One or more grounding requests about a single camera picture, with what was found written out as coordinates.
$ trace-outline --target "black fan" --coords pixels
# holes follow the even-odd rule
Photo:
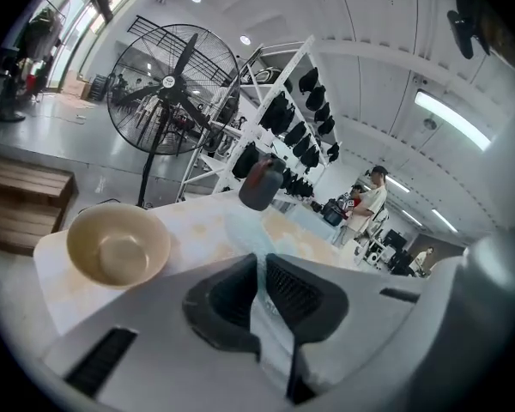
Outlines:
[[[130,145],[148,152],[137,200],[142,207],[155,155],[199,148],[235,117],[239,68],[209,30],[176,24],[131,43],[110,78],[107,104],[114,127]]]

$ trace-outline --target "white ceiling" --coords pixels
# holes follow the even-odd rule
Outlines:
[[[321,81],[342,144],[337,163],[363,171],[386,166],[406,184],[391,186],[394,204],[427,231],[448,228],[439,210],[469,242],[495,229],[498,210],[477,178],[481,151],[442,119],[414,104],[418,88],[441,98],[492,139],[515,113],[515,70],[475,43],[459,52],[446,19],[455,0],[166,0],[217,32],[242,57],[253,47],[302,41],[314,34]],[[251,46],[237,38],[245,34]],[[285,48],[294,49],[298,45]],[[289,60],[290,55],[279,57]]]

